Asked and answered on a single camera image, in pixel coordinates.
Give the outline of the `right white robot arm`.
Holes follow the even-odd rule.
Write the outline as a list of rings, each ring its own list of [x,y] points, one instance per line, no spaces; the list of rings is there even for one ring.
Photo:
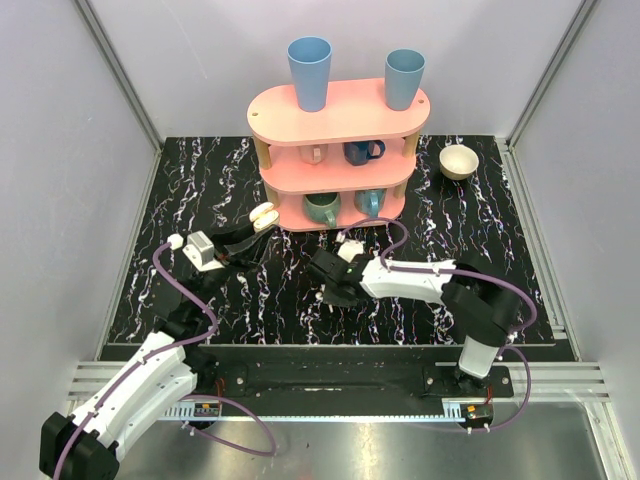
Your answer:
[[[470,397],[488,387],[492,364],[522,303],[513,285],[482,272],[481,262],[471,258],[408,262],[319,249],[307,271],[324,286],[328,305],[354,307],[368,299],[404,298],[444,307],[462,335],[454,384]]]

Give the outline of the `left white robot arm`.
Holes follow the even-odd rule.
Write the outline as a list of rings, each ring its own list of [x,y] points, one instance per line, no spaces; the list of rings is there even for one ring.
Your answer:
[[[279,216],[211,233],[173,234],[153,253],[170,291],[168,313],[133,357],[98,392],[68,415],[55,412],[41,428],[39,469],[51,479],[112,479],[129,447],[170,407],[208,394],[216,360],[201,347],[219,331],[205,302],[230,273],[260,265]]]

